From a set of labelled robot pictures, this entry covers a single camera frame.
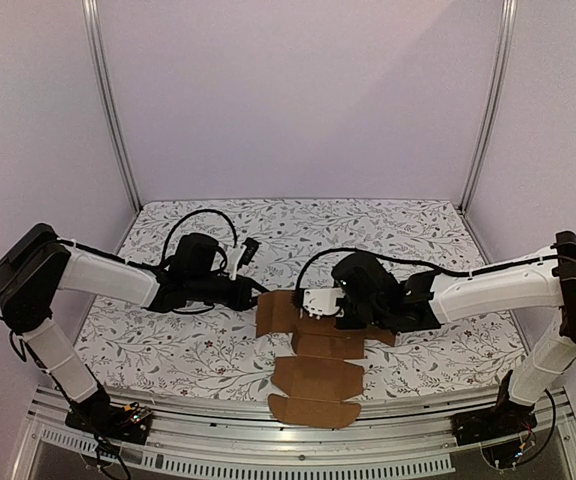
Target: table surface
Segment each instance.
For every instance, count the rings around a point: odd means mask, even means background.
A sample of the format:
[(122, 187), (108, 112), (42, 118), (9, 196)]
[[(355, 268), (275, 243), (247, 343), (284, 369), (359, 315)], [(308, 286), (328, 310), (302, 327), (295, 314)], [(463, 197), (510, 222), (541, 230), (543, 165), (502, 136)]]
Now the table surface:
[[(294, 286), (316, 252), (353, 246), (451, 269), (483, 264), (449, 202), (410, 200), (214, 200), (153, 202), (144, 207), (120, 255), (157, 262), (171, 226), (186, 213), (215, 208), (229, 215), (240, 239), (261, 247), (241, 271), (270, 289)], [(203, 232), (225, 245), (228, 226), (216, 215), (191, 219), (173, 237)], [(329, 255), (308, 271), (304, 286), (329, 286), (342, 258)], [(386, 265), (400, 280), (420, 271)], [(265, 401), (275, 356), (292, 355), (290, 336), (255, 339), (255, 310), (178, 316), (98, 297), (77, 338), (78, 354), (113, 387), (202, 398)], [(359, 401), (428, 395), (497, 384), (525, 355), (507, 313), (462, 319), (439, 330), (402, 334), (394, 347), (366, 342), (364, 393)]]

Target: white wall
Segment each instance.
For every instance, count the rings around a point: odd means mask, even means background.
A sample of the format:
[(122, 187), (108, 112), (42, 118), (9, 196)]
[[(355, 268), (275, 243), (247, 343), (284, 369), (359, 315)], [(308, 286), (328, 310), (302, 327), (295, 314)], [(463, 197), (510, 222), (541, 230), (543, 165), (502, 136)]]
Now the white wall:
[[(79, 0), (0, 2), (0, 257), (34, 223), (101, 248), (131, 212), (117, 173)], [(72, 336), (88, 298), (59, 294)], [(0, 479), (40, 374), (0, 323)]]
[(457, 201), (501, 0), (100, 2), (146, 201)]
[[(576, 232), (576, 2), (519, 2), (499, 116), (471, 211), (497, 259)], [(520, 317), (532, 343), (542, 316)], [(576, 363), (565, 379), (576, 413)]]

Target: flat cardboard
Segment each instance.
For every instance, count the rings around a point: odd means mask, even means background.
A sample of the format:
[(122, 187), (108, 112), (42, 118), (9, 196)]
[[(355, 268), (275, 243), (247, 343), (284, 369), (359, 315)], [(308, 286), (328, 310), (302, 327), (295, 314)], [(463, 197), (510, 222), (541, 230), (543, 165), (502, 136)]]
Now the flat cardboard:
[(268, 406), (280, 422), (315, 428), (347, 427), (361, 413), (358, 403), (293, 399), (275, 394), (268, 396)]
[(292, 290), (264, 293), (257, 300), (257, 338), (273, 333), (292, 333), (299, 310), (292, 304)]
[(327, 337), (325, 335), (292, 334), (292, 349), (299, 356), (361, 360), (364, 358), (364, 339), (360, 337)]
[(277, 357), (272, 383), (291, 398), (339, 402), (364, 391), (364, 369), (337, 358)]
[(363, 359), (364, 340), (395, 344), (395, 336), (370, 327), (338, 330), (335, 318), (300, 315), (291, 290), (259, 297), (257, 337), (292, 333), (296, 357), (275, 358), (272, 383), (288, 397), (269, 395), (268, 406), (279, 421), (318, 428), (342, 428), (359, 416), (361, 405), (346, 402), (363, 392), (363, 368), (344, 359)]

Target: cardboard box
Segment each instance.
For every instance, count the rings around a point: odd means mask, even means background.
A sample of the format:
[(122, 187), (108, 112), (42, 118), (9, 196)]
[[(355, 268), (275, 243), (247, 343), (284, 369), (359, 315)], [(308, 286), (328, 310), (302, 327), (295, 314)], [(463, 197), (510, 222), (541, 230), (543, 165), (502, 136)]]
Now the cardboard box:
[(292, 333), (297, 356), (275, 359), (271, 381), (288, 396), (269, 395), (270, 411), (281, 422), (318, 428), (346, 427), (361, 412), (345, 400), (363, 392), (364, 371), (344, 360), (364, 358), (366, 338), (395, 344), (387, 330), (337, 330), (333, 317), (300, 316), (290, 290), (259, 297), (257, 337), (271, 332)]

